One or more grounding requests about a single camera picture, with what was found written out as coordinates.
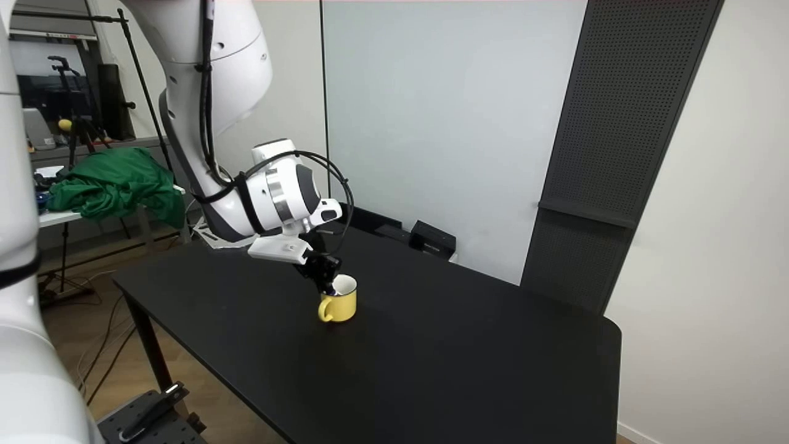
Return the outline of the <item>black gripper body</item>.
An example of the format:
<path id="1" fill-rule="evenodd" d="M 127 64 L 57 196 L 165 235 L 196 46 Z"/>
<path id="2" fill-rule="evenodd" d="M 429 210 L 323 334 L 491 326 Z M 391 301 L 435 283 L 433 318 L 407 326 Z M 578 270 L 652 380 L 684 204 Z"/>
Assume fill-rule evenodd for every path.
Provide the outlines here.
<path id="1" fill-rule="evenodd" d="M 322 232 L 304 235 L 312 246 L 307 260 L 298 264 L 298 273 L 312 278 L 322 294 L 333 294 L 333 278 L 339 275 L 340 259 L 327 246 Z"/>

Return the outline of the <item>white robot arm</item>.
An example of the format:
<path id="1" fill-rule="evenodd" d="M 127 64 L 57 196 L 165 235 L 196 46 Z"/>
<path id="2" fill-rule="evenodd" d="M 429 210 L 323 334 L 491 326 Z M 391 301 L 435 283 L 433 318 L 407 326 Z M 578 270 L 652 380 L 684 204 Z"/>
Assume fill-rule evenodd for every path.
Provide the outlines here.
<path id="1" fill-rule="evenodd" d="M 161 121 L 203 206 L 196 232 L 212 249 L 295 264 L 333 294 L 340 260 L 317 228 L 343 217 L 322 196 L 307 157 L 290 137 L 259 143 L 258 164 L 237 174 L 218 164 L 216 137 L 239 122 L 271 87 L 271 56 L 253 0 L 124 0 L 164 72 Z"/>

